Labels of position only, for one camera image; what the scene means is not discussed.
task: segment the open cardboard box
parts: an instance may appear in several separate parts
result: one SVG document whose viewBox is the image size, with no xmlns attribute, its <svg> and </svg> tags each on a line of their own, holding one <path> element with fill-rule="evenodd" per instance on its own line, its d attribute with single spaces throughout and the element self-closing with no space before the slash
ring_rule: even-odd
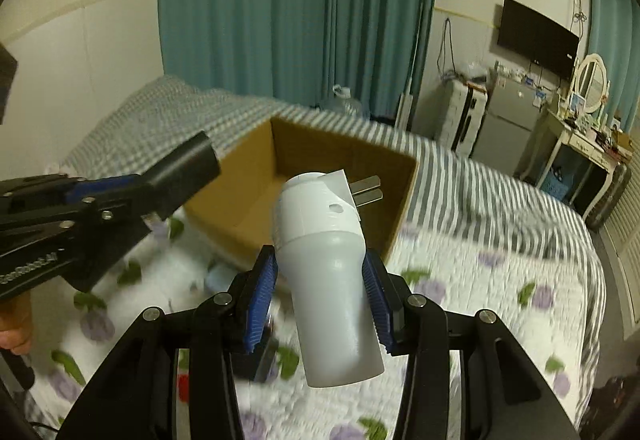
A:
<svg viewBox="0 0 640 440">
<path fill-rule="evenodd" d="M 413 158 L 350 136 L 272 118 L 220 161 L 220 176 L 185 205 L 191 221 L 237 266 L 251 268 L 272 244 L 271 211 L 282 185 L 301 173 L 344 169 L 349 182 L 380 177 L 383 198 L 358 208 L 368 247 L 384 261 L 414 182 Z"/>
</svg>

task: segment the red object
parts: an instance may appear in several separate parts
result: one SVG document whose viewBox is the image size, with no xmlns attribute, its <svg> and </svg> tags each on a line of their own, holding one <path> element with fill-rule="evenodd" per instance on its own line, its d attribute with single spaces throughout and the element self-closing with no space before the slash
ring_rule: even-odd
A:
<svg viewBox="0 0 640 440">
<path fill-rule="evenodd" d="M 189 375 L 187 373 L 178 375 L 178 398 L 180 402 L 189 403 Z"/>
</svg>

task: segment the blue basket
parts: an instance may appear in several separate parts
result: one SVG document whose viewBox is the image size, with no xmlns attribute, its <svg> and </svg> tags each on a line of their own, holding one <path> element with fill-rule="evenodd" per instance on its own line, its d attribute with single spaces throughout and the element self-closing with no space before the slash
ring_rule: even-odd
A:
<svg viewBox="0 0 640 440">
<path fill-rule="evenodd" d="M 564 197 L 571 189 L 571 179 L 564 179 L 565 181 L 569 181 L 569 185 L 565 185 L 561 181 L 559 181 L 552 171 L 549 171 L 546 174 L 545 180 L 542 182 L 540 186 L 540 190 L 544 191 L 546 194 L 551 195 L 553 198 L 557 200 L 564 200 Z"/>
</svg>

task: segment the screw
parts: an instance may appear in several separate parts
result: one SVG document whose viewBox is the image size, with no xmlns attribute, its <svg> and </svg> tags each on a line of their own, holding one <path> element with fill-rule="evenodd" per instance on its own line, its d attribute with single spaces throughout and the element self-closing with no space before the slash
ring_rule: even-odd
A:
<svg viewBox="0 0 640 440">
<path fill-rule="evenodd" d="M 427 304 L 427 298 L 422 294 L 411 294 L 406 301 L 411 306 L 417 306 L 418 308 L 422 308 Z"/>
<path fill-rule="evenodd" d="M 216 305 L 226 306 L 233 301 L 233 296 L 229 292 L 218 292 L 213 296 L 213 302 Z"/>
<path fill-rule="evenodd" d="M 145 321 L 155 321 L 160 317 L 160 311 L 155 306 L 151 306 L 147 308 L 144 312 L 142 312 L 142 318 Z"/>
<path fill-rule="evenodd" d="M 498 319 L 498 316 L 492 312 L 491 310 L 481 310 L 480 311 L 480 320 L 483 323 L 487 323 L 488 325 L 494 324 Z"/>
</svg>

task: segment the flat screen tv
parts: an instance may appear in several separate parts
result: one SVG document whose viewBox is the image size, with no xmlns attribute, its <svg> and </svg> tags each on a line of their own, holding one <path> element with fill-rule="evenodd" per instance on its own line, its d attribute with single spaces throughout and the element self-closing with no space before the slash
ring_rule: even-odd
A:
<svg viewBox="0 0 640 440">
<path fill-rule="evenodd" d="M 578 51 L 578 36 L 528 6 L 504 0 L 498 45 L 523 55 L 561 79 L 569 79 Z"/>
</svg>

